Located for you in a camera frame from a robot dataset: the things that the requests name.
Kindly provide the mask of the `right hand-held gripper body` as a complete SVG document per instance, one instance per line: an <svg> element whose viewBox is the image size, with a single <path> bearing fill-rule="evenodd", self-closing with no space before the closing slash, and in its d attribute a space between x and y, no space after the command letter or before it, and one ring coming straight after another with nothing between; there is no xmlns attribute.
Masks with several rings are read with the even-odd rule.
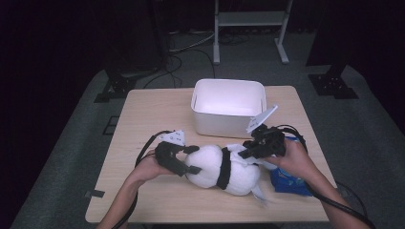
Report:
<svg viewBox="0 0 405 229"><path fill-rule="evenodd" d="M252 140L258 140L260 144L257 148L260 150L261 157L272 155L284 156L286 153L285 135L276 127L268 128L264 122L278 109L273 105L270 109L250 118L246 132L251 135Z"/></svg>

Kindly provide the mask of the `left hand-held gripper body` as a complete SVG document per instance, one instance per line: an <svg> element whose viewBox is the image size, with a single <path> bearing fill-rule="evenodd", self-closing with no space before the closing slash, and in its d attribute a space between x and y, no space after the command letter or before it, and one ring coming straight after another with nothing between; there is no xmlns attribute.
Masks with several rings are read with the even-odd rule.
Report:
<svg viewBox="0 0 405 229"><path fill-rule="evenodd" d="M160 143L155 149L155 157L158 164L170 172L182 177L188 170L188 166L177 159L177 153L185 149L185 137L182 130L169 132L163 131L158 134Z"/></svg>

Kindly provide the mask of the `panda plush toy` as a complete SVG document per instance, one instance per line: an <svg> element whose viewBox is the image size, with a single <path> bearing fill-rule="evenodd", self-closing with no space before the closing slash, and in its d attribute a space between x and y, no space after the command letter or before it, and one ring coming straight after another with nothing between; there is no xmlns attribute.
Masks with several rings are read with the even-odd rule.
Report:
<svg viewBox="0 0 405 229"><path fill-rule="evenodd" d="M197 175L186 174L187 179L201 187L218 187L234 196L245 196L258 187L259 165L244 166L230 160L226 147L205 145L185 158L187 166L200 167Z"/></svg>

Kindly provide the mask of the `white plastic bin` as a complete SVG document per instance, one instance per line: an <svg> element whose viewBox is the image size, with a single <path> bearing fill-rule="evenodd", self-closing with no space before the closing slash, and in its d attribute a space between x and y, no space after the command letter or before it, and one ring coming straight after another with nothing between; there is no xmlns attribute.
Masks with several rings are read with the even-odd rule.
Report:
<svg viewBox="0 0 405 229"><path fill-rule="evenodd" d="M199 80L191 99L198 134L249 138L252 117L267 110L265 87L256 81Z"/></svg>

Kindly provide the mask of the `blue wet wipes pack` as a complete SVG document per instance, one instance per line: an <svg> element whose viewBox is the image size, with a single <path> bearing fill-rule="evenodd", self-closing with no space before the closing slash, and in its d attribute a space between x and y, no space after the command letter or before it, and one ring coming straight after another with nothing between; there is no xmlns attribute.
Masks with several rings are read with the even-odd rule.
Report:
<svg viewBox="0 0 405 229"><path fill-rule="evenodd" d="M285 140L286 139L301 143L298 137L287 136ZM280 167L270 171L270 181L277 193L289 193L311 197L311 192L308 190L306 182L303 179L290 175Z"/></svg>

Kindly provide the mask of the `person's left hand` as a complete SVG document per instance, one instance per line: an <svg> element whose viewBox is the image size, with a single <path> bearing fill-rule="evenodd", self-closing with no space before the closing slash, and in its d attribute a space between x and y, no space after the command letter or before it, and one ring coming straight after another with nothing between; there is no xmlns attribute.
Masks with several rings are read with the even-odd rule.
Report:
<svg viewBox="0 0 405 229"><path fill-rule="evenodd" d="M154 150L148 152L131 173L132 180L139 184L162 175L173 175L173 172L159 165Z"/></svg>

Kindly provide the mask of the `person's right hand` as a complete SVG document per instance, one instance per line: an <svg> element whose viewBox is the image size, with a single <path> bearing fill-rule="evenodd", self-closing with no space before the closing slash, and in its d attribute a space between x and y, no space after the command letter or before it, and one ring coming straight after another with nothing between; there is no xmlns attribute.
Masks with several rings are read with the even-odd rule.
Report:
<svg viewBox="0 0 405 229"><path fill-rule="evenodd" d="M304 181L310 181L314 178L318 170L305 151L304 146L300 142L289 139L285 140L285 146L286 153L284 156L269 156L265 158L265 161Z"/></svg>

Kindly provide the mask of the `black stand base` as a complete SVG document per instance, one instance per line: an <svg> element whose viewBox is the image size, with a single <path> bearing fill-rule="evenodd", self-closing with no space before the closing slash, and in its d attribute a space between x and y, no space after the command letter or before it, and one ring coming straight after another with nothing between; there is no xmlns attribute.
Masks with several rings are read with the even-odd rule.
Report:
<svg viewBox="0 0 405 229"><path fill-rule="evenodd" d="M137 83L133 76L125 76L115 70L106 70L108 80L102 90L95 98L95 103L107 103L111 99L125 98L132 91Z"/></svg>
<svg viewBox="0 0 405 229"><path fill-rule="evenodd" d="M309 80L317 94L330 95L335 99L357 99L358 95L354 89L341 77L345 68L345 64L333 64L326 73L310 74Z"/></svg>

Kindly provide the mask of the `white metal stand frame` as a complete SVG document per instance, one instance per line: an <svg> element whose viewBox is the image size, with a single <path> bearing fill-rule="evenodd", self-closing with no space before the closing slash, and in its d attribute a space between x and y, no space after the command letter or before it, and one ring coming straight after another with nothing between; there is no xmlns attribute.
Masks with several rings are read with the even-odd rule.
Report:
<svg viewBox="0 0 405 229"><path fill-rule="evenodd" d="M219 43L220 28L279 26L279 36L274 39L274 43L279 53L281 62L283 64L288 64L289 59L283 46L283 42L287 31L293 1L294 0L288 0L286 8L278 11L222 12L219 11L219 0L215 0L213 63L221 63Z"/></svg>

